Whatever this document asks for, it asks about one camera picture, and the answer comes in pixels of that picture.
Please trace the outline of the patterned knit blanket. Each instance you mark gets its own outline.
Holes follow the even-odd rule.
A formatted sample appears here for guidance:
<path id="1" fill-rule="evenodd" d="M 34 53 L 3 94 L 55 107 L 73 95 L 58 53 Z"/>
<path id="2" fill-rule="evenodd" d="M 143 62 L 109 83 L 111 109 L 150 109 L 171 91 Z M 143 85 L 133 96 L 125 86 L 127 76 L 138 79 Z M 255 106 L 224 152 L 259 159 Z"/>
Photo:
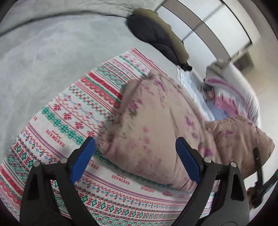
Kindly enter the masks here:
<path id="1" fill-rule="evenodd" d="M 115 121 L 127 83 L 146 78 L 152 69 L 159 67 L 131 49 L 89 71 L 26 124 L 1 164 L 1 201 L 16 222 L 33 164 L 56 163 L 86 138 L 100 139 Z M 100 225 L 171 225 L 190 198 L 122 170 L 100 151 L 74 187 Z"/>

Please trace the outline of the stack of folded quilts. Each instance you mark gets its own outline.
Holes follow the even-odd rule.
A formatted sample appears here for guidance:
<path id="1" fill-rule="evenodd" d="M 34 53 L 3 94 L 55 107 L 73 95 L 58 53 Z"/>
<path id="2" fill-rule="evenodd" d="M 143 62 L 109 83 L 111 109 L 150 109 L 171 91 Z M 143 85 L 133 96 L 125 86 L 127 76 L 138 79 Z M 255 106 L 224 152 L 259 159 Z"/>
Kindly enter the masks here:
<path id="1" fill-rule="evenodd" d="M 261 113 L 256 93 L 232 62 L 215 61 L 206 68 L 205 84 L 212 87 L 214 104 L 229 117 L 242 114 L 261 127 Z"/>

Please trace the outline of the blue checked throw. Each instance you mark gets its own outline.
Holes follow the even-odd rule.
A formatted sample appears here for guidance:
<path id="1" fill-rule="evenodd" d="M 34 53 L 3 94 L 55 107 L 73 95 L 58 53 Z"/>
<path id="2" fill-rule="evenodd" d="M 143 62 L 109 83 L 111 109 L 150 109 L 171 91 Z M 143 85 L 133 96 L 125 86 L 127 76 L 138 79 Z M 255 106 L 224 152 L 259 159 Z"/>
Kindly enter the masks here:
<path id="1" fill-rule="evenodd" d="M 184 71 L 181 67 L 177 67 L 176 77 L 179 84 L 189 93 L 189 96 L 194 100 L 195 104 L 199 107 L 201 114 L 206 121 L 212 122 L 215 117 L 208 107 L 203 95 L 199 91 L 200 80 L 198 79 L 195 72 Z"/>

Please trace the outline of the olive and black jacket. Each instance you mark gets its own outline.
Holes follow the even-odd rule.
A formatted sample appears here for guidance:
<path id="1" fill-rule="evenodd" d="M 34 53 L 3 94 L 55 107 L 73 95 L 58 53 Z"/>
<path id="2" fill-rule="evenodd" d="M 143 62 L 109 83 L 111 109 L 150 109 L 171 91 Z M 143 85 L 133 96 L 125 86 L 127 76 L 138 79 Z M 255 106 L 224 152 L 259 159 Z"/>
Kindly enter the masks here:
<path id="1" fill-rule="evenodd" d="M 143 8 L 135 9 L 127 18 L 126 23 L 136 38 L 153 46 L 184 71 L 192 70 L 192 66 L 187 62 L 189 54 L 183 41 L 155 11 Z"/>

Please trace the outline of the white sliding wardrobe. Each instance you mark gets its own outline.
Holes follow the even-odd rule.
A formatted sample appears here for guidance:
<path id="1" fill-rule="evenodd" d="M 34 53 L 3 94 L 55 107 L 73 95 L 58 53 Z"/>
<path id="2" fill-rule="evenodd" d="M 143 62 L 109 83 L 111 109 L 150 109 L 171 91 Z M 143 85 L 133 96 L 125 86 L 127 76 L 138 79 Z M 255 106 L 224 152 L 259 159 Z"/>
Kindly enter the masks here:
<path id="1" fill-rule="evenodd" d="M 195 69 L 235 60 L 260 38 L 239 1 L 163 1 L 156 12 L 182 40 Z"/>

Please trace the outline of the pink floral padded coat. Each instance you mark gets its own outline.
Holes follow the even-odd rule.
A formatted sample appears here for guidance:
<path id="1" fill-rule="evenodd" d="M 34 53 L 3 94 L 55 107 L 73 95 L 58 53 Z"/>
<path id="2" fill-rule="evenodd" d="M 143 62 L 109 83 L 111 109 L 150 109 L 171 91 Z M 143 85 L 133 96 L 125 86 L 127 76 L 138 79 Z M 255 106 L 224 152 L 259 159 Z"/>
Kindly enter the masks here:
<path id="1" fill-rule="evenodd" d="M 175 150 L 179 137 L 215 163 L 235 162 L 243 178 L 255 172 L 254 148 L 262 163 L 275 148 L 273 140 L 241 114 L 207 122 L 189 93 L 157 70 L 128 83 L 114 123 L 98 145 L 121 169 L 191 192 L 196 183 Z"/>

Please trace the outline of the grey quilted headboard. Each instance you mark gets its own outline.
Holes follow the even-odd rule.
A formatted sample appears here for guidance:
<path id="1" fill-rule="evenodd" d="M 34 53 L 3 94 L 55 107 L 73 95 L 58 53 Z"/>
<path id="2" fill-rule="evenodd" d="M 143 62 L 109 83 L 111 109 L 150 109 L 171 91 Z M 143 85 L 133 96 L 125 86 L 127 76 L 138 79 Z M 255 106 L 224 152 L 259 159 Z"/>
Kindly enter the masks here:
<path id="1" fill-rule="evenodd" d="M 57 15 L 97 13 L 127 17 L 138 8 L 156 10 L 163 1 L 17 1 L 1 21 L 1 35 L 26 23 Z"/>

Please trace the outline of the grey bed sheet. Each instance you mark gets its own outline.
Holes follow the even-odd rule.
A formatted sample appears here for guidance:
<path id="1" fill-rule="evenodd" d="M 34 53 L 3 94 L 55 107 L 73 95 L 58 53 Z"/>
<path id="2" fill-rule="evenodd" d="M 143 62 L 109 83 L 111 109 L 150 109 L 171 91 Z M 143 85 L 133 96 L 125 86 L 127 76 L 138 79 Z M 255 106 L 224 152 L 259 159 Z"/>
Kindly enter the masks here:
<path id="1" fill-rule="evenodd" d="M 1 158 L 45 104 L 99 64 L 137 48 L 176 79 L 176 66 L 133 36 L 122 17 L 64 15 L 1 36 Z"/>

